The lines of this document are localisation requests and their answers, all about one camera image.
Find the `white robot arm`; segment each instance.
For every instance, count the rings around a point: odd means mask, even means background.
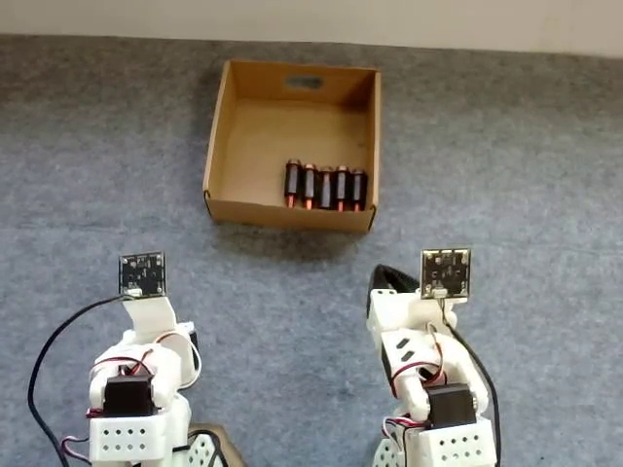
[[[120,291],[134,297],[123,302],[133,329],[92,367],[92,466],[226,467],[215,436],[189,433],[190,406],[178,391],[197,381],[201,358],[194,324],[177,323],[165,295],[164,254],[123,257]]]
[[[468,250],[435,251],[444,264],[465,253],[468,266]],[[422,268],[422,281],[428,272]],[[469,352],[451,332],[457,324],[453,307],[466,302],[468,280],[467,270],[461,290],[451,284],[442,292],[443,283],[435,280],[425,293],[371,284],[366,323],[399,401],[384,419],[385,437],[373,466],[495,466],[492,424],[483,416],[489,392]],[[441,297],[429,300],[426,294]]]

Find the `red wire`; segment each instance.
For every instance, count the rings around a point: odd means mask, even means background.
[[[391,387],[391,394],[393,395],[393,397],[398,397],[396,394],[396,378],[399,377],[400,375],[402,375],[404,372],[406,372],[407,370],[410,370],[414,367],[422,367],[424,365],[430,365],[433,367],[437,367],[437,372],[435,373],[434,378],[432,378],[429,382],[433,382],[435,381],[438,377],[439,377],[439,372],[441,367],[439,365],[437,365],[436,363],[432,363],[432,362],[412,362],[412,363],[408,363],[407,365],[405,365],[404,367],[401,367],[398,369],[398,371],[396,373],[393,374],[393,376],[391,377],[391,379],[389,380],[389,386]]]
[[[133,367],[133,368],[129,371],[129,373],[130,373],[131,375],[135,375],[135,374],[136,374],[136,372],[138,372],[138,369],[141,367],[141,365],[142,365],[143,367],[145,367],[145,357],[147,357],[147,355],[149,355],[149,354],[150,354],[150,353],[152,353],[153,351],[154,351],[154,349],[153,349],[153,348],[150,348],[150,349],[149,349],[149,350],[147,350],[145,353],[143,353],[143,356],[140,358],[140,365],[139,365],[139,364],[134,365],[134,367]]]
[[[147,367],[147,365],[145,365],[141,360],[137,360],[136,358],[133,358],[133,357],[108,357],[108,358],[104,358],[103,360],[99,360],[95,362],[93,367],[95,368],[97,365],[100,365],[102,363],[107,363],[107,362],[133,362],[136,365],[143,367],[145,371],[149,373],[150,375],[153,374],[152,371]]]

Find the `carpet floor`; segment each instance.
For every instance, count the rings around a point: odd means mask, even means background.
[[[81,37],[0,37],[0,465],[55,465],[26,384],[65,317],[165,250],[200,330],[194,419],[251,467],[369,465],[393,408],[364,323],[377,263],[473,248],[459,328],[500,396],[510,467],[623,465],[623,60]],[[205,147],[231,57],[383,73],[381,208],[367,235],[214,225]],[[37,390],[84,435],[90,363],[120,305],[60,338]]]

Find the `cylindrical battery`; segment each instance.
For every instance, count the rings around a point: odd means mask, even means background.
[[[345,165],[339,165],[333,177],[335,184],[335,201],[338,211],[347,209],[348,189],[350,187],[350,172]]]
[[[297,159],[291,159],[285,165],[285,183],[283,195],[288,207],[294,207],[296,200],[301,197],[301,173],[303,167]]]
[[[312,209],[317,197],[318,172],[315,165],[306,163],[303,166],[303,200],[305,208]]]
[[[318,207],[320,209],[333,209],[333,190],[333,168],[329,166],[320,168],[320,194],[318,200]]]
[[[352,171],[352,210],[361,211],[366,206],[366,192],[368,191],[368,175],[360,168]]]

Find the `cardboard box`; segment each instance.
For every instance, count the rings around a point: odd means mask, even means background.
[[[215,221],[366,232],[379,202],[380,127],[374,69],[229,61],[207,150],[207,209]],[[365,169],[365,209],[286,207],[289,159]]]

